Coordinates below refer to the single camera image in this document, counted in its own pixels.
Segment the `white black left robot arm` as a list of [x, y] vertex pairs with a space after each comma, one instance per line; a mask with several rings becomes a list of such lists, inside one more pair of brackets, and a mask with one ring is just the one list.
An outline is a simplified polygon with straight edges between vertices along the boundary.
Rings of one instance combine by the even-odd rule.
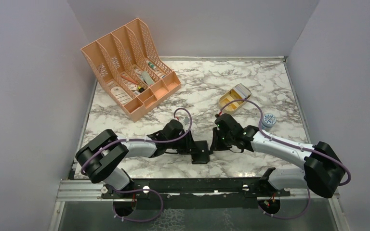
[[106, 129], [80, 148], [75, 158], [92, 183], [104, 182], [124, 198], [132, 193], [133, 180], [125, 170], [118, 168], [120, 162], [129, 157], [155, 158], [166, 154], [168, 149], [181, 155], [189, 154], [193, 164], [210, 161], [207, 141], [195, 141], [191, 132], [186, 132], [183, 124], [175, 119], [142, 139], [128, 139]]

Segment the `beige oval card tray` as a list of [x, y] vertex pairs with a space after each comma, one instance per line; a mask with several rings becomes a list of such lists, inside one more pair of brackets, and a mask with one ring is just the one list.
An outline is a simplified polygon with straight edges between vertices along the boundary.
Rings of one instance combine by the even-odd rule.
[[219, 108], [221, 109], [222, 107], [224, 107], [225, 105], [228, 104], [228, 106], [226, 106], [222, 112], [223, 113], [227, 113], [227, 114], [233, 114], [235, 113], [237, 110], [239, 110], [240, 108], [243, 107], [243, 105], [246, 103], [245, 101], [237, 101], [237, 102], [233, 102], [233, 103], [230, 103], [231, 101], [234, 101], [234, 100], [241, 100], [242, 98], [240, 98], [234, 91], [233, 89], [231, 88], [227, 93], [225, 93], [223, 96], [221, 96], [219, 98], [219, 101], [218, 101], [218, 104], [219, 104]]

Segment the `black leather card holder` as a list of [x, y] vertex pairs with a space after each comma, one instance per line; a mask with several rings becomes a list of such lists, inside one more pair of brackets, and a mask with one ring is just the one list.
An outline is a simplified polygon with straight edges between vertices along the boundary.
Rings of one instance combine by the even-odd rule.
[[210, 151], [207, 141], [195, 141], [190, 148], [192, 164], [207, 164], [210, 162]]

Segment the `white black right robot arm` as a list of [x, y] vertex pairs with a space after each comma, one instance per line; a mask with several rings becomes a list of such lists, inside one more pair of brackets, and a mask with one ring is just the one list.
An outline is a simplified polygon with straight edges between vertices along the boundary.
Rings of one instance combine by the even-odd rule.
[[255, 126], [243, 128], [229, 114], [217, 115], [214, 123], [212, 151], [229, 150], [235, 146], [242, 152], [268, 154], [295, 166], [267, 170], [258, 186], [263, 195], [270, 196], [287, 188], [308, 188], [318, 196], [331, 198], [344, 177], [344, 167], [327, 143], [300, 144], [273, 136]]

